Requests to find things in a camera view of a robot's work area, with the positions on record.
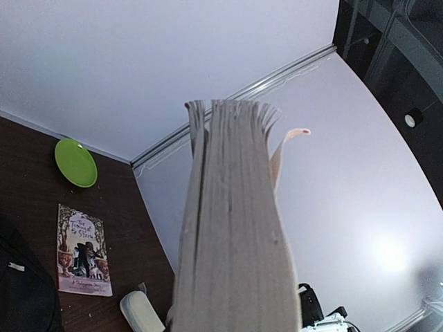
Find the green orange paperback book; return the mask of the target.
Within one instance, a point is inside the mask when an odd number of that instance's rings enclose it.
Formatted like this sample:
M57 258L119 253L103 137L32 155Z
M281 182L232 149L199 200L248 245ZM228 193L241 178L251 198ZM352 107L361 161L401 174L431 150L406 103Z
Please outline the green orange paperback book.
M186 103L192 169L171 331L300 331L296 269L276 206L282 152L270 104Z

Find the beige glasses case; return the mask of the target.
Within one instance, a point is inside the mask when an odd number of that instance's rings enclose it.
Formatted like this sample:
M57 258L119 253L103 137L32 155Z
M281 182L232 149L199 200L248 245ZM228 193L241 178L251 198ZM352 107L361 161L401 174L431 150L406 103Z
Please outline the beige glasses case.
M120 301L120 311L133 332L164 332L165 326L146 294L134 290Z

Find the purple illustrated paperback book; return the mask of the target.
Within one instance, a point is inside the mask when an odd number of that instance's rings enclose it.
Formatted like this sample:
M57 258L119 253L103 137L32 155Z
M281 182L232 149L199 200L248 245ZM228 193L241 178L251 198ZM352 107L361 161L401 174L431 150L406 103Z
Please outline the purple illustrated paperback book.
M57 211L57 283L64 293L113 295L103 221L62 204Z

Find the black student backpack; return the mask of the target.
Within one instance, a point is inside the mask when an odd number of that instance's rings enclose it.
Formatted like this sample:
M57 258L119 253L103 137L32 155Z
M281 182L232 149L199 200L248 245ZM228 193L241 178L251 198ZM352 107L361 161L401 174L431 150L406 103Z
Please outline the black student backpack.
M64 330L53 278L4 215L1 215L1 330Z

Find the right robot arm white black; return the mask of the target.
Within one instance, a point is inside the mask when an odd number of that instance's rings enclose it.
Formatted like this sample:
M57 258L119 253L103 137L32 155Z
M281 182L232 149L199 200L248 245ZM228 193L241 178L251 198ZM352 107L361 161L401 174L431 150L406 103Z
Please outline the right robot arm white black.
M302 328L313 326L324 319L323 310L313 288L306 283L298 285L302 312Z

